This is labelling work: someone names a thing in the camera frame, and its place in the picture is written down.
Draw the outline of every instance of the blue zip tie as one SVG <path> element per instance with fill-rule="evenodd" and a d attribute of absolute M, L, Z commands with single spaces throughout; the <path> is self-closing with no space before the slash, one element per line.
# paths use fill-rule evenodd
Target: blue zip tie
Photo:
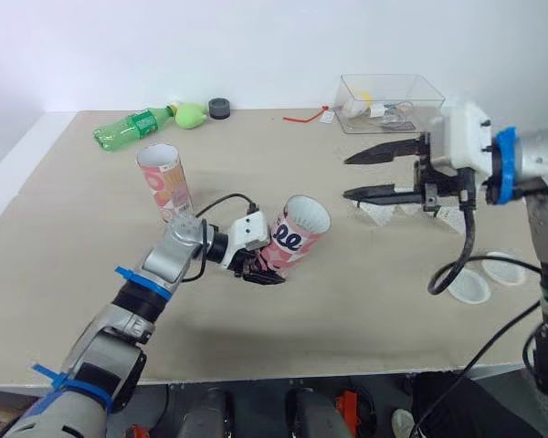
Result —
<path fill-rule="evenodd" d="M 169 301 L 172 297 L 171 293 L 168 290 L 166 290 L 164 287 L 158 286 L 156 283 L 154 283 L 152 280 L 149 280 L 148 278 L 144 278 L 143 276 L 134 274 L 134 271 L 132 271 L 131 269 L 126 269 L 125 267 L 118 266 L 116 267 L 115 271 L 121 276 L 123 276 L 125 280 L 133 281 L 134 283 L 137 283 L 140 286 L 144 286 L 147 289 L 152 290 L 152 292 L 156 292 L 166 301 Z"/>
<path fill-rule="evenodd" d="M 66 372 L 54 372 L 47 367 L 43 367 L 40 363 L 35 363 L 32 367 L 33 370 L 51 379 L 51 386 L 53 389 L 58 390 L 61 383 L 69 376 Z"/>
<path fill-rule="evenodd" d="M 69 375 L 66 372 L 57 373 L 47 367 L 42 366 L 39 363 L 35 363 L 32 366 L 32 369 L 51 379 L 51 386 L 55 390 L 63 390 L 64 388 L 77 388 L 78 390 L 88 392 L 95 395 L 96 397 L 99 397 L 104 402 L 106 410 L 108 412 L 111 411 L 111 405 L 113 404 L 113 401 L 110 395 L 102 388 L 87 383 L 85 381 L 74 381 L 72 379 L 68 380 Z"/>

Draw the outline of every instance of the white lid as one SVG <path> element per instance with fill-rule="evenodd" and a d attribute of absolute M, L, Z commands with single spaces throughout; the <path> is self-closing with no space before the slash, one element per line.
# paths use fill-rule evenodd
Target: white lid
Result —
<path fill-rule="evenodd" d="M 488 256 L 515 258 L 514 255 L 493 251 Z M 481 266 L 485 273 L 505 286 L 518 286 L 526 281 L 526 270 L 522 266 L 496 260 L 483 260 Z"/>
<path fill-rule="evenodd" d="M 491 297 L 490 286 L 485 278 L 464 267 L 448 286 L 448 292 L 465 304 L 484 303 Z"/>

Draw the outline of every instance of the black cable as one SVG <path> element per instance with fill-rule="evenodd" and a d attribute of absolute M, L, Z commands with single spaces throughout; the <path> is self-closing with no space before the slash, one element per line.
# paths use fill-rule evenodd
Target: black cable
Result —
<path fill-rule="evenodd" d="M 502 257 L 497 255 L 472 255 L 467 259 L 467 262 L 475 262 L 477 260 L 496 260 L 498 262 L 506 262 L 511 263 L 513 265 L 525 267 L 526 269 L 530 269 L 531 271 L 535 272 L 536 274 L 541 274 L 542 270 L 538 266 L 530 265 L 529 263 L 522 262 L 521 260 L 517 260 L 515 258 L 509 258 L 509 257 Z M 443 275 L 448 269 L 450 269 L 451 266 L 455 265 L 456 262 L 449 263 L 447 265 L 442 266 L 435 274 L 432 276 L 432 279 L 430 280 L 431 283 L 437 281 L 437 279 Z"/>
<path fill-rule="evenodd" d="M 216 201 L 209 204 L 207 207 L 203 208 L 199 213 L 197 213 L 195 215 L 195 217 L 201 217 L 204 213 L 208 212 L 209 210 L 211 210 L 213 207 L 215 207 L 219 203 L 222 203 L 225 200 L 231 199 L 231 198 L 242 198 L 242 199 L 245 199 L 246 201 L 248 201 L 248 203 L 249 203 L 248 210 L 254 210 L 254 209 L 257 208 L 256 203 L 254 203 L 251 199 L 249 199 L 249 197 L 245 196 L 243 193 L 230 193 L 230 194 L 227 194 L 225 196 L 222 196 L 221 198 L 219 198 Z"/>
<path fill-rule="evenodd" d="M 249 204 L 248 214 L 254 213 L 258 210 L 258 206 L 256 205 L 256 203 L 254 203 L 248 196 L 245 196 L 243 193 L 230 193 L 225 196 L 222 196 L 221 198 L 213 201 L 207 207 L 201 209 L 201 211 L 197 213 L 195 217 L 201 217 L 202 214 L 208 212 L 219 203 L 222 203 L 225 200 L 231 199 L 231 198 L 242 198 L 248 201 L 248 204 Z M 191 281 L 198 280 L 205 273 L 205 268 L 207 263 L 207 220 L 206 219 L 202 219 L 201 226 L 203 227 L 203 246 L 202 246 L 203 254 L 201 256 L 201 268 L 199 269 L 199 273 L 196 276 L 192 276 L 190 278 L 184 278 L 182 280 L 183 283 L 190 283 Z"/>
<path fill-rule="evenodd" d="M 158 420 L 156 420 L 156 423 L 154 424 L 153 427 L 151 427 L 149 429 L 149 433 L 152 433 L 156 430 L 156 428 L 158 427 L 158 425 L 161 423 L 161 421 L 163 420 L 163 417 L 164 415 L 166 414 L 166 412 L 168 411 L 168 402 L 170 401 L 171 399 L 171 394 L 170 394 L 170 385 L 166 384 L 164 385 L 165 387 L 165 390 L 166 390 L 166 398 L 164 399 L 164 407 L 163 407 L 163 411 L 161 412 L 161 415 L 160 417 L 158 417 Z"/>
<path fill-rule="evenodd" d="M 198 280 L 205 273 L 205 266 L 207 263 L 207 220 L 201 219 L 201 227 L 203 228 L 203 243 L 201 246 L 202 256 L 201 256 L 201 268 L 199 273 L 196 276 L 191 276 L 189 278 L 183 278 L 183 283 L 189 283 L 191 281 Z"/>
<path fill-rule="evenodd" d="M 428 408 L 425 410 L 425 412 L 420 417 L 420 420 L 416 422 L 414 427 L 412 428 L 412 431 L 410 431 L 409 438 L 413 438 L 416 436 L 416 433 L 420 429 L 420 425 L 425 421 L 426 418 L 428 418 L 428 415 L 432 413 L 432 411 L 435 410 L 437 405 L 441 403 L 457 386 L 460 384 L 462 379 L 467 375 L 469 370 L 473 368 L 473 366 L 481 359 L 481 357 L 487 352 L 488 349 L 490 349 L 491 345 L 493 345 L 506 331 L 511 329 L 516 323 L 520 322 L 522 319 L 530 315 L 536 308 L 540 306 L 540 301 L 536 301 L 534 304 L 526 308 L 520 315 L 512 319 L 510 322 L 505 324 L 501 329 L 499 329 L 493 337 L 485 344 L 479 352 L 475 355 L 475 357 L 467 364 L 465 369 L 457 376 L 457 379 L 448 387 L 446 391 L 444 391 L 440 396 L 433 401 L 433 403 L 428 406 Z"/>
<path fill-rule="evenodd" d="M 528 338 L 526 339 L 526 342 L 523 344 L 523 349 L 522 349 L 523 364 L 525 365 L 526 370 L 530 373 L 534 381 L 537 381 L 536 371 L 533 368 L 532 364 L 530 363 L 528 351 L 530 350 L 530 345 L 532 345 L 533 339 L 536 337 L 536 335 L 538 334 L 540 329 L 544 326 L 544 324 L 545 322 L 541 322 L 538 325 L 538 327 L 536 327 L 536 329 L 532 333 L 530 333 L 530 336 L 528 336 Z"/>
<path fill-rule="evenodd" d="M 463 266 L 467 263 L 471 252 L 473 251 L 473 245 L 475 244 L 475 217 L 473 217 L 473 211 L 469 208 L 463 210 L 463 215 L 465 217 L 465 244 L 463 245 L 463 250 L 458 256 L 457 261 L 450 264 L 452 268 L 438 285 L 437 281 L 440 276 L 433 276 L 430 279 L 427 289 L 432 295 L 440 294 L 455 280 L 455 278 L 457 278 L 458 273 L 463 269 Z"/>

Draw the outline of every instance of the cylindrical cup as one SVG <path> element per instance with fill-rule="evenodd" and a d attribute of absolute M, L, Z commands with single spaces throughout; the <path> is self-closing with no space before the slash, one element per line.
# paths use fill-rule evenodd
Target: cylindrical cup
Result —
<path fill-rule="evenodd" d="M 191 210 L 191 196 L 184 178 L 178 150 L 169 144 L 154 144 L 138 152 L 136 162 L 153 193 L 165 222 Z"/>
<path fill-rule="evenodd" d="M 270 243 L 260 251 L 255 267 L 286 276 L 330 228 L 331 217 L 318 201 L 292 196 L 270 227 Z"/>

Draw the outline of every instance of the green plastic bottle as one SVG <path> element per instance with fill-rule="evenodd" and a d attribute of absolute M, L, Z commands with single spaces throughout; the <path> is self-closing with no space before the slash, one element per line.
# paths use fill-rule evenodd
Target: green plastic bottle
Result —
<path fill-rule="evenodd" d="M 93 138 L 105 151 L 117 151 L 124 144 L 141 139 L 158 131 L 167 120 L 174 117 L 176 108 L 147 108 L 112 123 L 100 126 L 93 131 Z"/>

